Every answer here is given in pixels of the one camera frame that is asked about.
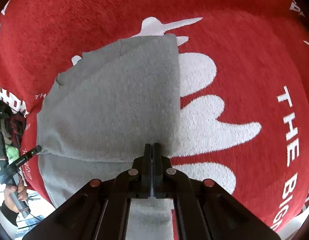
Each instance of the clothing pile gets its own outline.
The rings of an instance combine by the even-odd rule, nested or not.
[[[0,101],[0,132],[2,132],[9,159],[19,156],[21,138],[26,129],[26,119],[21,113],[14,114],[11,108]]]

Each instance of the gray fabric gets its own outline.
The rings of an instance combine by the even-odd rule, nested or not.
[[[131,168],[146,143],[161,143],[167,156],[178,150],[179,81],[172,34],[119,40],[58,75],[37,115],[38,165],[56,207],[89,180]],[[127,239],[172,236],[167,201],[133,201],[130,213]]]

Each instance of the metal screw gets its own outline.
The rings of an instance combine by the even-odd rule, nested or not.
[[[174,174],[176,174],[176,169],[174,169],[174,168],[168,168],[168,169],[166,170],[166,172],[167,172],[167,174],[169,174],[169,175],[174,175]]]
[[[205,179],[203,183],[206,187],[213,187],[215,184],[215,182],[212,179]]]
[[[129,175],[134,176],[134,175],[137,175],[137,174],[138,174],[138,170],[136,170],[136,169],[130,169],[130,170],[128,171],[128,173],[129,173]]]
[[[99,179],[92,179],[90,181],[90,186],[91,187],[99,187],[101,184],[101,181]]]

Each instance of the black sleeve cuff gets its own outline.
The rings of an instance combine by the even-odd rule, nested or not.
[[[17,227],[16,220],[17,220],[17,217],[18,217],[18,213],[13,212],[9,208],[7,208],[5,202],[2,203],[0,210],[1,210],[2,214],[5,216],[5,218],[7,218],[10,223],[12,223],[14,226]]]

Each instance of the gray handle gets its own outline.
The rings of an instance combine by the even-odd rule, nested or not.
[[[7,184],[15,185],[18,187],[19,184],[19,176],[18,174],[15,174],[13,176],[13,179],[11,179]],[[23,218],[26,218],[30,214],[30,208],[27,203],[27,201],[21,201],[18,199],[18,191],[16,190],[15,192],[10,194],[13,202],[15,203],[16,207],[18,208],[19,212],[22,214]]]

